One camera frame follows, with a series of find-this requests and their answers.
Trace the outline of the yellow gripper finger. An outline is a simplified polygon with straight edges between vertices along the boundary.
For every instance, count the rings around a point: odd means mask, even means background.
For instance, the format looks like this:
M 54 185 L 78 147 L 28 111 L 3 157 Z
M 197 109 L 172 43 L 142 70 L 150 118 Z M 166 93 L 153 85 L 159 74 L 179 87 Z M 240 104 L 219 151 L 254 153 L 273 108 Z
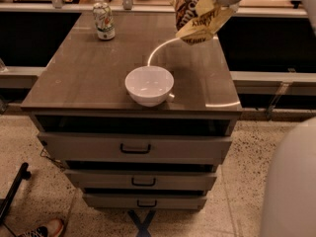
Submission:
M 208 12 L 212 12 L 220 7 L 217 0 L 198 0 L 196 4 L 196 12 L 202 16 Z

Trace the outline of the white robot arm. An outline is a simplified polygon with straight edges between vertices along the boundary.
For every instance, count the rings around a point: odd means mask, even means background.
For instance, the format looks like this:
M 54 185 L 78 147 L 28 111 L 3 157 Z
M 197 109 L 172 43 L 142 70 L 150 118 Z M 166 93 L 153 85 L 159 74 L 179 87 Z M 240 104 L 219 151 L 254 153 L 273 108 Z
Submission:
M 273 155 L 260 237 L 316 237 L 316 118 L 293 128 Z

